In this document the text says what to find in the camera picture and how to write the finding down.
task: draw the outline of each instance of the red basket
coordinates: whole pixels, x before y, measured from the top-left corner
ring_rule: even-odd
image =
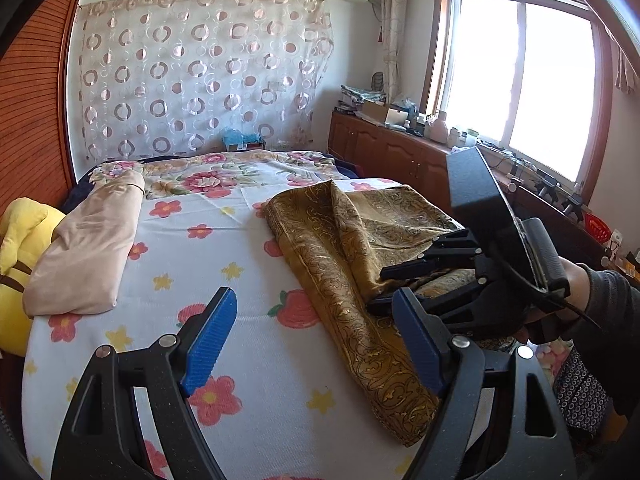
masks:
[[[611,238],[611,229],[597,216],[584,212],[584,227],[586,231],[601,244]]]

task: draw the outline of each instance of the folded beige garment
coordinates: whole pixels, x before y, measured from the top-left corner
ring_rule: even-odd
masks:
[[[144,189],[142,175],[127,170],[58,224],[24,289],[27,316],[100,314],[116,305]]]

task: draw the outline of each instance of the stuffed toy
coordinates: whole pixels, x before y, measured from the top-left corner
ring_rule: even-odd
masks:
[[[0,349],[5,352],[26,354],[31,319],[22,310],[22,293],[64,217],[51,206],[17,198],[0,219]]]

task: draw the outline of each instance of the brown patterned cloth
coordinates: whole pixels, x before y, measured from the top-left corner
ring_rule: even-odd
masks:
[[[399,285],[380,281],[382,267],[415,258],[434,237],[459,226],[404,186],[345,193],[322,182],[280,193],[264,211],[374,414],[400,442],[414,444],[438,399],[420,384],[392,319],[370,316],[365,305]],[[473,276],[472,270],[454,270],[418,291],[437,296]]]

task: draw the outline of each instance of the gray sleeve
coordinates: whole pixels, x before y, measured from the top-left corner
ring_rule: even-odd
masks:
[[[588,370],[613,398],[616,411],[630,416],[640,398],[640,292],[613,270],[589,275],[591,294],[586,313],[602,332],[583,319],[563,334]]]

